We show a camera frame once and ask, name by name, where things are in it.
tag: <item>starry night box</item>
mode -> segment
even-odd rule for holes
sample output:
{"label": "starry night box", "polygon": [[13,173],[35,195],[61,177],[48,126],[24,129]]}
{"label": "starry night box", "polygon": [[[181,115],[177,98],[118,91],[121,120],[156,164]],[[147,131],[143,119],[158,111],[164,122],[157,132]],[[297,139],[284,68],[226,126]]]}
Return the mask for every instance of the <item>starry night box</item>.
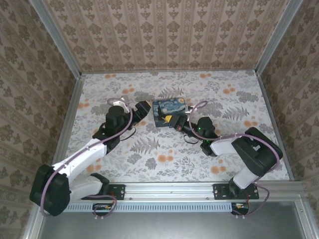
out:
{"label": "starry night box", "polygon": [[157,128],[169,126],[169,123],[165,122],[165,117],[168,115],[184,115],[185,100],[183,98],[175,98],[154,101],[153,113],[155,126]]}

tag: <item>floral tablecloth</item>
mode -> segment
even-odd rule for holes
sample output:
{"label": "floral tablecloth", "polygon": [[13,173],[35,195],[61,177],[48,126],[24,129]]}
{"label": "floral tablecloth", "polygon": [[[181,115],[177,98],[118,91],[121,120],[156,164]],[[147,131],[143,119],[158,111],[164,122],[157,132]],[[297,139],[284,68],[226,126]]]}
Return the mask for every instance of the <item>floral tablecloth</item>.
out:
{"label": "floral tablecloth", "polygon": [[[255,126],[277,143],[254,71],[203,71],[89,74],[76,113],[67,155],[83,147],[105,121],[107,99],[127,95],[131,102],[183,97],[187,105],[202,100],[193,122],[209,116],[218,135]],[[137,132],[82,175],[98,172],[113,182],[228,181],[243,166],[236,154],[206,156],[200,143],[186,143],[172,128],[156,128],[153,112],[136,125]],[[128,131],[122,137],[130,135]],[[289,179],[283,161],[264,180]]]}

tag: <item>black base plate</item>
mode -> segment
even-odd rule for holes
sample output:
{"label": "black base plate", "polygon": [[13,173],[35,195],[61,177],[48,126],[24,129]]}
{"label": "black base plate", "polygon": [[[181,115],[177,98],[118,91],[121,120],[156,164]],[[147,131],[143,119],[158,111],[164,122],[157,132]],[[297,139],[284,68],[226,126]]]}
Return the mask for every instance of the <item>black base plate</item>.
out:
{"label": "black base plate", "polygon": [[231,194],[229,192],[228,183],[213,184],[213,192],[214,192],[215,200],[229,200],[229,199],[246,200],[247,194],[248,194],[249,200],[259,199],[258,189],[254,184],[249,185],[246,188],[245,193],[240,195],[238,198],[231,196]]}
{"label": "black base plate", "polygon": [[[104,195],[112,195],[114,196],[117,200],[124,200],[125,196],[125,184],[109,184],[106,185],[105,187],[108,187],[108,192]],[[92,200],[92,201],[97,201],[97,200],[111,200],[110,198],[90,198],[90,197],[85,197],[82,198],[82,200]]]}

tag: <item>patterned wallpaper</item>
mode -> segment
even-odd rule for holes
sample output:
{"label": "patterned wallpaper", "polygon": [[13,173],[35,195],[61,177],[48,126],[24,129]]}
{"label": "patterned wallpaper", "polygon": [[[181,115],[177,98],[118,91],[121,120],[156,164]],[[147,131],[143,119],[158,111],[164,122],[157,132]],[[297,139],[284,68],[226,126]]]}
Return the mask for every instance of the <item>patterned wallpaper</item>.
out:
{"label": "patterned wallpaper", "polygon": [[51,163],[75,79],[27,0],[0,1],[0,238],[19,238]]}
{"label": "patterned wallpaper", "polygon": [[44,0],[84,72],[254,68],[288,0]]}
{"label": "patterned wallpaper", "polygon": [[319,222],[319,1],[303,1],[262,78],[293,174]]}

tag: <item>purple cable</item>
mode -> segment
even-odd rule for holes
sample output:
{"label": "purple cable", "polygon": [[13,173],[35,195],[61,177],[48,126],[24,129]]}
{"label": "purple cable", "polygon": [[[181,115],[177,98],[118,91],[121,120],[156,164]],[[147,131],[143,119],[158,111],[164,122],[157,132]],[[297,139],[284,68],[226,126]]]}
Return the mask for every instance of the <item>purple cable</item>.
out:
{"label": "purple cable", "polygon": [[130,110],[130,120],[129,120],[128,124],[125,126],[125,128],[124,128],[122,131],[118,132],[117,134],[115,134],[115,135],[113,135],[113,136],[111,136],[111,137],[109,137],[109,138],[106,138],[106,139],[104,139],[104,140],[101,140],[101,141],[99,141],[99,142],[93,143],[93,144],[89,145],[88,147],[85,147],[84,149],[82,149],[81,151],[79,151],[78,153],[76,153],[74,156],[72,156],[69,160],[67,160],[64,164],[62,164],[57,170],[55,170],[55,171],[52,173],[52,175],[49,177],[48,181],[46,182],[46,184],[45,184],[45,186],[44,186],[44,188],[43,188],[43,192],[42,192],[42,196],[41,196],[41,201],[40,201],[40,211],[41,211],[41,213],[42,213],[42,215],[43,215],[44,217],[50,216],[50,214],[47,214],[47,213],[45,213],[45,211],[44,211],[44,199],[45,199],[45,194],[46,194],[46,191],[48,190],[48,187],[49,187],[49,185],[50,185],[52,179],[58,174],[58,172],[59,172],[60,170],[62,170],[62,168],[64,168],[66,165],[68,165],[71,161],[73,161],[75,158],[77,158],[77,157],[80,156],[82,153],[84,153],[86,150],[88,150],[88,149],[90,149],[90,148],[92,148],[92,147],[94,147],[94,146],[96,146],[96,145],[98,145],[98,144],[100,144],[100,143],[104,143],[104,142],[106,142],[106,141],[109,141],[109,140],[111,140],[111,139],[113,139],[113,138],[115,138],[115,137],[117,137],[117,136],[123,134],[123,133],[130,127],[130,124],[131,124],[132,119],[133,119],[133,112],[132,112],[132,108],[130,107],[130,105],[129,105],[128,103],[126,103],[125,101],[123,101],[122,99],[109,98],[109,99],[107,100],[107,102],[108,102],[108,104],[112,105],[112,103],[110,103],[110,101],[122,101],[122,102],[129,108],[129,110]]}
{"label": "purple cable", "polygon": [[[111,198],[111,199],[114,200],[113,207],[111,208],[111,210],[106,215],[103,216],[104,218],[108,217],[114,211],[114,209],[115,209],[115,207],[116,207],[116,205],[118,203],[118,200],[116,199],[116,197],[111,196],[111,195],[91,195],[91,196],[88,196],[88,198]],[[94,211],[93,211],[94,216],[99,217],[98,215],[96,215],[96,210],[98,208],[100,208],[100,207],[103,207],[103,205],[98,205],[98,206],[96,206],[94,208]]]}
{"label": "purple cable", "polygon": [[[252,136],[252,135],[249,135],[249,134],[245,134],[245,133],[236,133],[236,134],[233,134],[233,135],[230,135],[230,136],[224,136],[224,137],[218,137],[218,138],[205,138],[205,137],[202,137],[202,136],[200,136],[199,134],[197,134],[196,131],[195,131],[195,130],[192,128],[192,126],[191,126],[191,118],[192,118],[192,115],[193,115],[195,109],[203,108],[204,106],[207,105],[207,103],[208,103],[208,101],[201,101],[201,102],[199,102],[197,105],[194,106],[193,110],[190,112],[190,115],[189,115],[189,127],[190,127],[190,130],[192,131],[192,133],[193,133],[195,136],[197,136],[198,138],[201,138],[201,139],[203,139],[203,140],[209,140],[209,141],[218,141],[218,140],[228,139],[228,138],[233,138],[233,137],[247,137],[247,138],[254,139],[254,140],[258,141],[258,142],[261,142],[263,145],[267,146],[267,147],[273,152],[273,154],[274,154],[275,157],[276,157],[276,161],[277,161],[276,164],[275,164],[270,170],[268,170],[267,173],[269,173],[269,172],[275,170],[275,169],[279,166],[279,164],[280,164],[280,157],[279,157],[278,153],[275,151],[275,149],[274,149],[273,147],[271,147],[270,144],[268,144],[267,142],[265,142],[264,140],[262,140],[262,139],[260,139],[260,138],[258,138],[258,137],[255,137],[255,136]],[[266,201],[267,201],[268,198],[269,198],[269,195],[270,195],[269,190],[268,190],[267,188],[265,188],[265,187],[263,187],[263,186],[260,186],[259,184],[256,183],[260,178],[261,178],[261,177],[258,177],[258,178],[255,180],[254,184],[255,184],[257,187],[266,190],[266,191],[267,191],[267,196],[265,197],[265,200],[262,202],[262,204],[261,204],[255,211],[253,211],[252,213],[248,213],[248,214],[246,214],[246,215],[242,215],[242,216],[251,216],[251,215],[255,214],[257,211],[259,211],[259,210],[264,206],[264,204],[266,203]]]}

